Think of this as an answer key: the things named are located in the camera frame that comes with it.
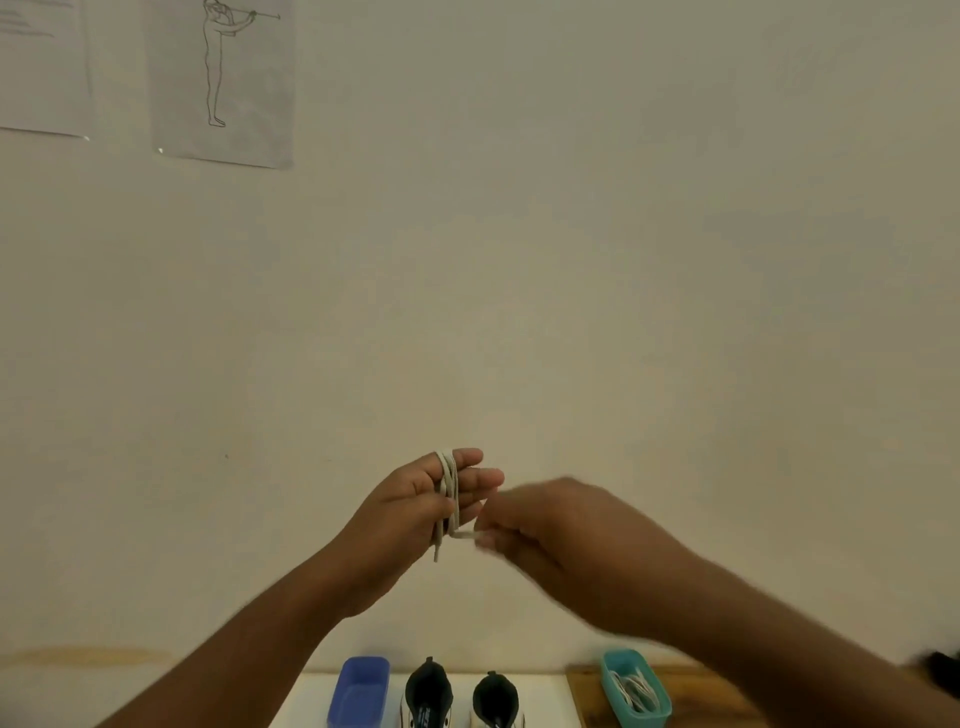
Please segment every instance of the hand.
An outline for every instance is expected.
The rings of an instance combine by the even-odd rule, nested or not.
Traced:
[[[607,632],[670,642],[706,565],[639,511],[573,478],[487,501],[477,547],[498,553]]]
[[[460,474],[460,523],[477,517],[481,501],[503,484],[503,472],[474,468],[476,448],[455,449]],[[346,616],[369,609],[430,547],[434,524],[453,515],[453,500],[434,491],[444,476],[437,455],[397,468],[363,501],[353,518],[317,558],[335,570],[346,593]]]

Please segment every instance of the blue plastic container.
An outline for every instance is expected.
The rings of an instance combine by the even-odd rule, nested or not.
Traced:
[[[379,728],[387,707],[390,663],[383,657],[351,657],[340,668],[327,728]]]
[[[657,694],[660,709],[655,713],[638,713],[635,711],[616,688],[610,675],[611,672],[620,675],[639,672],[643,675]],[[623,728],[662,728],[667,719],[670,718],[670,714],[673,713],[673,703],[670,702],[670,696],[663,689],[663,684],[657,679],[657,675],[650,669],[650,666],[647,665],[647,661],[635,649],[616,649],[605,653],[600,661],[600,683],[603,685],[603,690],[607,694],[607,699],[610,701],[616,719],[620,721]]]

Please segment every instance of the teal plastic container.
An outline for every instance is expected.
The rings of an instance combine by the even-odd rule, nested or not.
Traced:
[[[655,713],[638,713],[635,711],[616,688],[610,675],[611,672],[620,675],[639,672],[643,675],[657,694],[660,709]],[[605,653],[600,661],[600,683],[603,685],[603,690],[607,694],[613,713],[616,715],[616,719],[620,721],[622,728],[662,728],[667,719],[670,718],[670,714],[673,713],[673,703],[670,702],[670,696],[663,689],[663,684],[654,674],[654,671],[650,669],[650,666],[647,665],[643,655],[635,649],[615,649]]]

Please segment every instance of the black sneaker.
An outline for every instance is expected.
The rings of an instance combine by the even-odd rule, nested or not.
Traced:
[[[470,728],[524,728],[525,725],[514,684],[503,675],[488,672],[473,689]]]
[[[432,657],[407,680],[400,700],[400,728],[448,728],[453,689],[444,668]]]

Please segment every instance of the line drawing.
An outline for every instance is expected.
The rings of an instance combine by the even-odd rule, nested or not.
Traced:
[[[234,14],[245,15],[235,21]],[[266,12],[245,11],[231,8],[219,0],[204,0],[204,41],[206,42],[206,123],[223,129],[227,123],[217,117],[217,101],[220,98],[220,82],[224,77],[224,36],[234,37],[250,26],[257,17],[280,16]]]

